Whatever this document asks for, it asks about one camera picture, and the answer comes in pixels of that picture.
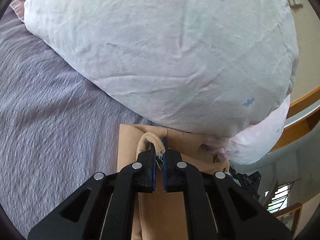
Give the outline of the wooden chair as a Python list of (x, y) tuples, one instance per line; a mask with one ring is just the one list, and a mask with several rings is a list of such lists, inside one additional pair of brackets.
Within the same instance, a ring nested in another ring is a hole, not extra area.
[(300, 216), (302, 213), (302, 207), (303, 204), (296, 203), (294, 205), (291, 205), (273, 213), (274, 217), (276, 217), (290, 230), (292, 237), (294, 237), (296, 233)]

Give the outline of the beige small garment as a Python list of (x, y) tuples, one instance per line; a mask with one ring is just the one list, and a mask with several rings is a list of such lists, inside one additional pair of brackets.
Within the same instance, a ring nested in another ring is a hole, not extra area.
[[(141, 137), (148, 132), (159, 138), (166, 137), (169, 147), (180, 152), (183, 161), (202, 172), (214, 174), (217, 171), (229, 171), (229, 160), (218, 154), (211, 154), (203, 145), (203, 135), (164, 127), (126, 124), (121, 124), (119, 128), (118, 171), (135, 162), (139, 152), (149, 149), (147, 143), (140, 142)], [(157, 171), (155, 192), (138, 195), (131, 238), (188, 238), (183, 194), (166, 193), (161, 171)]]

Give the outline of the lavender bed sheet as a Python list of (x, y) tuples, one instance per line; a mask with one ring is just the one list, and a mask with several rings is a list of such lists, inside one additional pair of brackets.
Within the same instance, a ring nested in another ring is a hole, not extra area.
[(1, 206), (23, 237), (95, 172), (116, 172), (121, 124), (148, 123), (76, 72), (6, 10)]

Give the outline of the white floral pillow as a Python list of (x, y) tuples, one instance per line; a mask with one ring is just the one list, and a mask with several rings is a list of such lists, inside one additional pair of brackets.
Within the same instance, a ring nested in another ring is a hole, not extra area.
[(190, 133), (260, 123), (298, 66), (287, 0), (26, 0), (24, 22), (109, 96)]

